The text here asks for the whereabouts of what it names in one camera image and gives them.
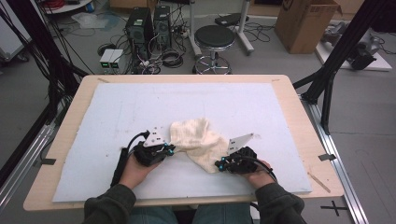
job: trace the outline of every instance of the electronic device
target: electronic device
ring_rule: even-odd
[[[132,149],[132,143],[138,137],[144,137],[145,141],[140,141]],[[155,163],[163,161],[168,156],[174,155],[174,145],[168,145],[161,135],[156,131],[139,133],[129,142],[127,147],[121,149],[120,159],[117,164],[116,170],[114,171],[113,179],[110,187],[118,184],[122,176],[128,158],[134,154],[137,161],[144,166],[151,166]]]
[[[123,49],[113,49],[109,63],[112,74],[122,74],[126,67]]]
[[[106,49],[100,59],[100,64],[105,75],[122,73],[126,66],[123,49]]]
[[[155,7],[153,23],[155,36],[157,36],[157,49],[172,48],[170,14],[171,8],[169,6]]]
[[[125,25],[131,49],[142,60],[148,60],[154,47],[154,30],[148,7],[134,7]]]
[[[232,174],[248,174],[256,171],[265,171],[275,182],[276,176],[273,169],[264,162],[257,159],[257,154],[250,147],[243,147],[251,138],[253,133],[230,139],[228,145],[228,156],[221,157],[215,161],[220,172],[228,171]]]
[[[236,25],[241,20],[241,13],[233,13],[228,16],[215,18],[215,23],[221,26],[231,26]]]
[[[113,56],[113,52],[114,49],[106,49],[99,61],[103,69],[103,74],[105,75],[111,74],[110,60],[111,56]]]

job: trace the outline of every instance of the cardboard box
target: cardboard box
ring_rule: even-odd
[[[338,8],[333,0],[283,0],[276,34],[289,53],[313,53]]]
[[[158,0],[110,0],[110,7],[116,8],[134,8],[134,7],[149,7],[153,12],[157,6]]]

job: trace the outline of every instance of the person's left hand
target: person's left hand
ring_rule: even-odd
[[[151,165],[150,167],[140,164],[134,154],[132,154],[126,162],[119,184],[129,189],[133,189],[146,179],[150,171],[155,169],[160,163]]]

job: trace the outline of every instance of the sleeve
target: sleeve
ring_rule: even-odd
[[[135,202],[134,193],[118,184],[105,194],[85,202],[83,223],[127,223]]]
[[[256,190],[261,224],[306,223],[301,217],[304,201],[277,183]]]

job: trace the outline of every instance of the hand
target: hand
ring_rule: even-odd
[[[126,162],[119,184],[122,184],[129,189],[133,189],[146,179],[150,171],[155,169],[160,163],[154,164],[150,167],[140,164],[134,154],[132,154]]]
[[[262,161],[268,168],[271,168],[271,165],[266,162]],[[275,180],[267,174],[260,166],[257,167],[256,172],[244,174],[242,175],[247,181],[253,186],[255,189],[259,189],[267,184],[275,183]]]

